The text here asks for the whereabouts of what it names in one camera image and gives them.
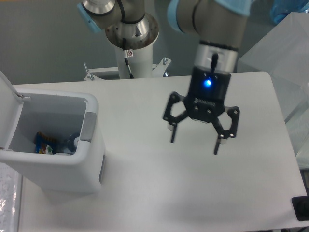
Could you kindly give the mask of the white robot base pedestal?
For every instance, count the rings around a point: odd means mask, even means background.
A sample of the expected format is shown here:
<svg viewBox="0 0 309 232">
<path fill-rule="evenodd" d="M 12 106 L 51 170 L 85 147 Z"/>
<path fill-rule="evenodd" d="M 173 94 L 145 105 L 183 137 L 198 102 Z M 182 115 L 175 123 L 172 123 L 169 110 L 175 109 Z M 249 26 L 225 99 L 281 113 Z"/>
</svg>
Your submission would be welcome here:
<svg viewBox="0 0 309 232">
<path fill-rule="evenodd" d="M 153 63 L 153 46 L 137 50 L 122 50 L 115 47 L 117 66 L 108 68 L 88 68 L 84 64 L 85 81 L 119 80 L 133 78 L 167 77 L 171 59 L 164 57 Z"/>
</svg>

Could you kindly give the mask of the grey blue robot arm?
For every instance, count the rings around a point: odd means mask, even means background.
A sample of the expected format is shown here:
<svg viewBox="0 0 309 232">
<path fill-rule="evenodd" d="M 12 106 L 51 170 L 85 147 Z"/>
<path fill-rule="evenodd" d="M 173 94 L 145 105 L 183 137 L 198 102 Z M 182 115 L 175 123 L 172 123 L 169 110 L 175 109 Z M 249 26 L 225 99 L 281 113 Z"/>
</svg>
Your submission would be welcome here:
<svg viewBox="0 0 309 232">
<path fill-rule="evenodd" d="M 172 92 L 163 119 L 173 133 L 190 118 L 211 123 L 216 145 L 237 135 L 240 110 L 224 105 L 247 19 L 249 0 L 172 0 L 168 6 L 170 26 L 182 33 L 199 36 L 188 93 Z M 105 31 L 108 40 L 120 49 L 121 78 L 146 77 L 136 62 L 137 51 L 157 39 L 156 20 L 145 11 L 142 0 L 82 0 L 77 9 L 90 30 Z"/>
</svg>

